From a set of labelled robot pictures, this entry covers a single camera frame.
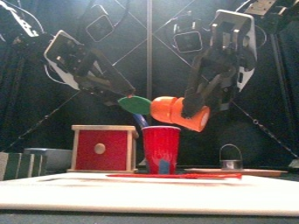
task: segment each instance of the white platform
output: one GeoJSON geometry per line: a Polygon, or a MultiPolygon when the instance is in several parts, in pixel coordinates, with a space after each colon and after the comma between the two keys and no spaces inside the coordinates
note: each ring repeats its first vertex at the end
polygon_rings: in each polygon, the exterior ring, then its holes
{"type": "Polygon", "coordinates": [[[66,173],[0,182],[0,209],[299,216],[299,182],[108,178],[66,173]]]}

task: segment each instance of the orange object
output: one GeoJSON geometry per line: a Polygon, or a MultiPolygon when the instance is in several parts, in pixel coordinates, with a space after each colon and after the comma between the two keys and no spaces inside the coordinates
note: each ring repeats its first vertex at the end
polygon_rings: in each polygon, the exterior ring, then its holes
{"type": "Polygon", "coordinates": [[[162,96],[151,103],[151,116],[163,123],[177,123],[190,130],[202,132],[210,119],[211,109],[205,106],[191,118],[182,117],[183,97],[162,96]]]}

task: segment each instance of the red box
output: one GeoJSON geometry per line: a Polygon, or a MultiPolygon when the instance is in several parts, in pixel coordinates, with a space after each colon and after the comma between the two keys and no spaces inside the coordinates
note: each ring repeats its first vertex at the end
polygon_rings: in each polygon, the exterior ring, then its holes
{"type": "Polygon", "coordinates": [[[75,130],[71,172],[134,172],[137,139],[134,126],[72,125],[75,130]]]}

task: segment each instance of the red cup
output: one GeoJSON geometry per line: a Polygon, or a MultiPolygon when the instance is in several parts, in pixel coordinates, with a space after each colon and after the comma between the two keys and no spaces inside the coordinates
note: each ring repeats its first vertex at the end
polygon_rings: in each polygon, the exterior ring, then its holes
{"type": "Polygon", "coordinates": [[[145,158],[151,174],[175,174],[181,129],[174,126],[143,128],[145,158]]]}

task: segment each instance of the red pen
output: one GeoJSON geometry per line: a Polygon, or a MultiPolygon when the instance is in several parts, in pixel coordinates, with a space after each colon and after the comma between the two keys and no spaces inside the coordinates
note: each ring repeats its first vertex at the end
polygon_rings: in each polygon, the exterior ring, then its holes
{"type": "Polygon", "coordinates": [[[229,174],[108,174],[111,178],[149,178],[149,179],[242,179],[241,173],[229,174]]]}

